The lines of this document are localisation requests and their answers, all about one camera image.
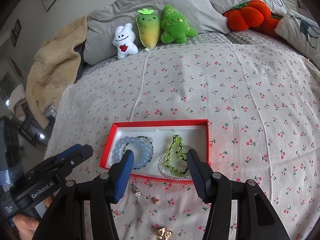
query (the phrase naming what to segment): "deer print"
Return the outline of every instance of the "deer print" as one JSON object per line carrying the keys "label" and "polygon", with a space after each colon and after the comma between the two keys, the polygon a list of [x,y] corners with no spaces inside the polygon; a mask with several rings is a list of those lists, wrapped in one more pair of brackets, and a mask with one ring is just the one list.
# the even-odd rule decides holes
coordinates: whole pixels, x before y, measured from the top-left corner
{"label": "deer print", "polygon": [[303,35],[305,35],[305,37],[306,37],[306,39],[307,39],[307,42],[310,44],[310,46],[311,46],[312,48],[315,49],[316,47],[314,47],[314,46],[311,45],[311,43],[310,43],[310,41],[309,41],[308,35],[310,36],[310,38],[315,38],[315,39],[318,39],[319,37],[312,36],[312,35],[310,34],[310,32],[308,31],[308,29],[309,29],[309,27],[310,27],[311,29],[313,29],[313,31],[314,31],[315,33],[317,33],[317,34],[319,35],[319,33],[314,29],[314,28],[317,28],[318,30],[320,30],[319,27],[311,25],[311,24],[308,23],[306,20],[304,20],[304,19],[302,19],[301,17],[298,17],[298,16],[296,16],[296,15],[290,15],[290,19],[292,19],[292,20],[295,20],[295,19],[300,20],[300,32],[301,32]]}

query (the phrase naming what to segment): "green plush toy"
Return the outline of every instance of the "green plush toy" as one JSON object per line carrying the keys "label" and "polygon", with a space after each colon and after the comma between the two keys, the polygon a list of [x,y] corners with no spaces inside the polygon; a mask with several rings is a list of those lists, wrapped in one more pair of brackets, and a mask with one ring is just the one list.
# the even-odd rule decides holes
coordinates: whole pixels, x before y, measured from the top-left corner
{"label": "green plush toy", "polygon": [[164,7],[160,26],[164,29],[164,33],[161,35],[163,43],[176,41],[178,44],[183,44],[187,43],[187,37],[194,38],[198,35],[198,32],[189,26],[187,18],[171,5]]}
{"label": "green plush toy", "polygon": [[160,33],[160,17],[153,14],[154,10],[138,10],[141,15],[137,17],[140,40],[146,50],[154,49]]}

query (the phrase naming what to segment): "blue gripper pad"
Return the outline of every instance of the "blue gripper pad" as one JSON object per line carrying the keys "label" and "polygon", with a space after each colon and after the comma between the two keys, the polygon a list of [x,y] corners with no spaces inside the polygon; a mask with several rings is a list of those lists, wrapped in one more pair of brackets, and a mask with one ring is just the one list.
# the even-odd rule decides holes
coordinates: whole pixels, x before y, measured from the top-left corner
{"label": "blue gripper pad", "polygon": [[118,178],[116,180],[116,187],[115,187],[115,196],[114,200],[116,203],[119,202],[119,200],[123,197],[125,189],[127,187],[129,177],[133,168],[134,163],[134,155],[132,150],[126,150],[124,155],[121,158],[121,161],[119,162],[119,168],[120,173],[118,175]]}
{"label": "blue gripper pad", "polygon": [[63,158],[67,157],[71,152],[76,151],[77,149],[79,149],[80,147],[82,147],[81,144],[75,144],[73,146],[71,146],[69,149],[66,149],[65,151],[63,151],[62,153],[59,153],[58,155],[56,155],[56,158],[54,160],[54,163],[59,162],[60,160],[62,160]]}
{"label": "blue gripper pad", "polygon": [[210,175],[205,170],[194,149],[190,149],[187,153],[187,164],[198,197],[205,200],[208,197],[207,191],[211,187]]}

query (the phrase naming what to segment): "screw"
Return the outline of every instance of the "screw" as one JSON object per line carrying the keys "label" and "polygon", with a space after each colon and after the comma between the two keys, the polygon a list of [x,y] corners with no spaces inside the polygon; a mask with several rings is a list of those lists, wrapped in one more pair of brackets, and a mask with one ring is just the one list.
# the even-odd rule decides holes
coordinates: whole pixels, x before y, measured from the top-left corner
{"label": "screw", "polygon": [[212,174],[212,176],[213,176],[215,179],[220,179],[220,178],[221,178],[221,173],[214,172],[214,173]]}
{"label": "screw", "polygon": [[68,180],[66,183],[67,187],[72,187],[75,184],[75,182],[73,180]]}
{"label": "screw", "polygon": [[101,173],[100,174],[100,178],[101,179],[107,179],[107,178],[109,178],[109,174],[108,173]]}
{"label": "screw", "polygon": [[248,179],[248,184],[250,185],[250,186],[254,186],[254,185],[256,185],[256,182],[253,180],[253,179]]}

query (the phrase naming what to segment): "white plush toy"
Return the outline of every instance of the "white plush toy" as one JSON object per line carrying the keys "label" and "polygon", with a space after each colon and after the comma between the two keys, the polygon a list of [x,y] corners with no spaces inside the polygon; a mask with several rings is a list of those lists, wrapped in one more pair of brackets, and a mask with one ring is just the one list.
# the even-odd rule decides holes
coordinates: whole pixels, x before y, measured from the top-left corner
{"label": "white plush toy", "polygon": [[135,39],[136,35],[132,31],[131,23],[127,23],[124,27],[119,26],[116,28],[112,43],[118,48],[118,59],[123,59],[127,55],[138,53],[138,48],[133,43]]}

